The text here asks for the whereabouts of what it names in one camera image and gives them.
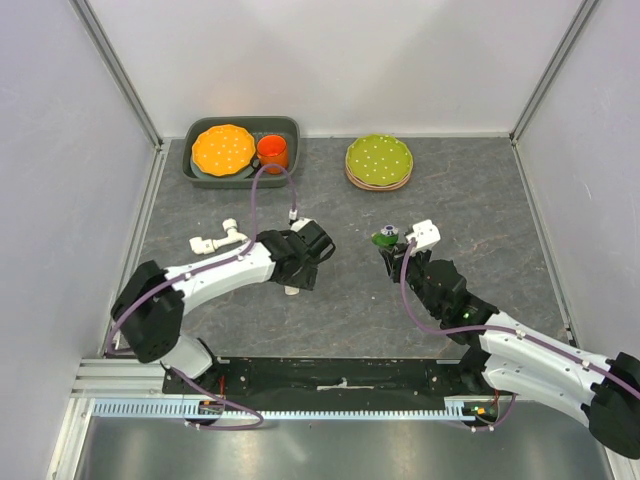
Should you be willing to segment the green plastic water faucet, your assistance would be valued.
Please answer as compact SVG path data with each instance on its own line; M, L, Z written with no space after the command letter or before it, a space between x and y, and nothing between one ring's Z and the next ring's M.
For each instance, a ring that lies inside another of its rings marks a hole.
M385 225L371 236L372 243L378 248L393 248L399 239L399 230L393 225Z

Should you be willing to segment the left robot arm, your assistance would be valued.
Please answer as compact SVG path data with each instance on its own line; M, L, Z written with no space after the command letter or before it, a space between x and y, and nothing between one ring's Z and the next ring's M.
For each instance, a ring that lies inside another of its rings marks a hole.
M333 239L316 221L301 219L285 230L259 232L242 246L199 262L162 268L147 261L116 298L109 336L121 334L139 363L175 367L196 392L211 392L220 371L204 343L183 332L185 315L254 284L311 291L319 265L335 250Z

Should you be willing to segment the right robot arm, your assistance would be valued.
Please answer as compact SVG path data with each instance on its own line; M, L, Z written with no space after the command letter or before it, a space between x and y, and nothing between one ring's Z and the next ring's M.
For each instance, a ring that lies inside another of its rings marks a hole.
M638 459L638 358L588 352L526 326L469 292L455 265L432 259L429 251L417 253L413 245L399 243L379 253L402 296L414 294L439 324L417 327L477 355L458 368L465 391L490 387L522 395L575 419L609 450Z

